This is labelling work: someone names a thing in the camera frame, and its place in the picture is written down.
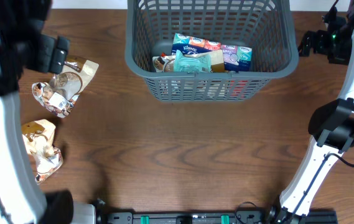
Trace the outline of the orange spaghetti packet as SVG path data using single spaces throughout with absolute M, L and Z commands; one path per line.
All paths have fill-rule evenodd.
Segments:
M 160 81 L 162 99 L 170 100 L 226 100 L 240 96 L 247 81 L 236 80 L 171 80 Z

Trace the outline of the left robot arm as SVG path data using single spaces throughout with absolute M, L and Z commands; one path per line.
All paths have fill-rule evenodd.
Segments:
M 25 69 L 60 73 L 69 40 L 42 33 L 51 1 L 0 1 L 0 223 L 94 223 L 68 190 L 44 193 L 22 139 L 18 82 Z

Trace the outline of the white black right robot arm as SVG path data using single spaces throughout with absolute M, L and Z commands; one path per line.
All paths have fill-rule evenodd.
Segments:
M 342 157 L 354 147 L 354 0 L 346 17 L 338 16 L 336 6 L 332 6 L 322 20 L 326 30 L 306 32 L 298 46 L 299 56 L 324 54 L 329 63 L 347 65 L 347 75 L 337 99 L 314 111 L 305 157 L 271 207 L 266 223 L 337 223 L 334 211 L 311 210 L 310 205 L 337 161 L 354 167 Z

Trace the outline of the blue tissue multipack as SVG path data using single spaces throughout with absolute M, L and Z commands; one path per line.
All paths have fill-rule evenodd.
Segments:
M 201 54 L 222 50 L 226 71 L 248 72 L 253 50 L 238 45 L 223 45 L 220 42 L 176 33 L 172 43 L 172 55 L 180 50 L 184 55 Z

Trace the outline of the mint green snack packet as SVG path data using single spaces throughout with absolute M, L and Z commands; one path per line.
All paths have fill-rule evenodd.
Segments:
M 211 57 L 209 55 L 187 57 L 180 50 L 176 51 L 174 60 L 175 72 L 208 73 L 211 71 L 211 65 Z

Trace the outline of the beige cookie pouch with window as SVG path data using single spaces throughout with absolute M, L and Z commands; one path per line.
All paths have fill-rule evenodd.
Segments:
M 92 81 L 99 64 L 80 56 L 67 56 L 62 72 L 49 82 L 32 85 L 34 98 L 48 111 L 59 118 L 67 117 L 78 97 Z

